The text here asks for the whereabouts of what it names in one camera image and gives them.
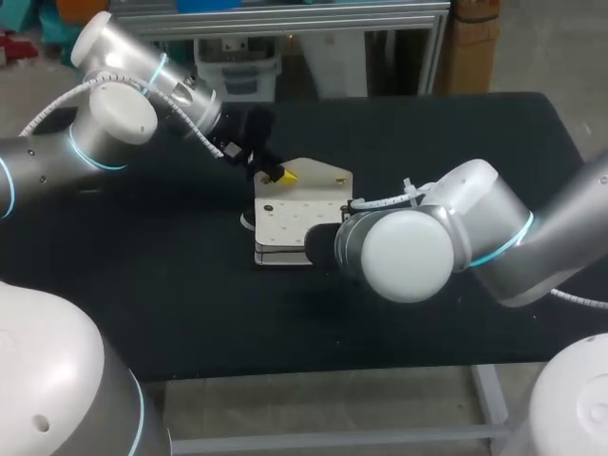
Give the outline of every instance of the metal frame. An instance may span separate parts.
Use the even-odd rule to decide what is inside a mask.
[[[419,94],[432,92],[449,11],[448,1],[380,0],[369,3],[281,5],[245,0],[228,11],[178,14],[167,0],[114,0],[110,10],[149,41],[194,40],[226,35],[285,35],[337,30],[427,29]]]
[[[489,439],[492,456],[520,456],[519,448],[529,442],[525,416],[522,417],[523,420],[518,420],[516,428],[509,425],[508,410],[494,365],[473,366],[471,370],[485,416],[484,425],[181,440],[173,443],[173,454],[196,456],[273,449],[360,447]]]

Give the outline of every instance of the shelf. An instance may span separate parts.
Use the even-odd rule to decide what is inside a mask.
[[[179,14],[168,0],[113,0],[110,11],[148,40],[283,35],[341,29],[432,29],[448,1],[402,0],[313,5],[245,0],[238,9]]]

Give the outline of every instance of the concrete floor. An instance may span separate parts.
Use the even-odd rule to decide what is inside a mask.
[[[493,90],[548,95],[581,155],[608,145],[608,3],[503,0]],[[0,69],[0,137],[17,134],[74,86],[69,69]],[[501,366],[515,403],[540,367]],[[177,439],[481,422],[466,368],[367,370],[169,382],[165,420]],[[276,451],[281,455],[482,456],[483,442]]]

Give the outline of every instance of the screw hole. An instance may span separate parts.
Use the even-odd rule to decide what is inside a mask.
[[[50,430],[50,423],[48,422],[48,418],[46,416],[36,415],[31,419],[31,421],[39,432],[46,433]]]

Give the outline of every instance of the yellow tip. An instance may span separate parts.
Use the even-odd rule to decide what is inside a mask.
[[[283,174],[283,177],[281,179],[279,179],[278,181],[281,183],[288,183],[288,184],[296,183],[297,176],[295,174],[292,174],[289,171],[285,170],[285,174]]]

